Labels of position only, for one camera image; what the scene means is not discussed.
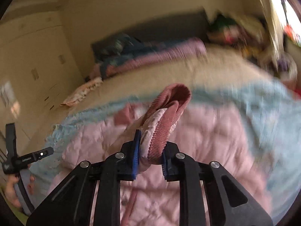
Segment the blue bedding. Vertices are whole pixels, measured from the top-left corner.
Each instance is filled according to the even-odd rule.
[[[129,97],[85,110],[67,117],[56,125],[47,138],[46,147],[55,153],[34,163],[30,170],[37,177],[40,194],[38,204],[60,171],[62,152],[83,125],[99,122],[122,109],[127,102],[149,102],[158,93],[146,97]],[[254,82],[242,88],[207,91],[192,89],[192,102],[222,105],[232,102],[240,110],[248,137],[250,152],[267,176],[267,189],[272,196],[274,224],[285,215],[301,189],[301,101],[278,81]]]

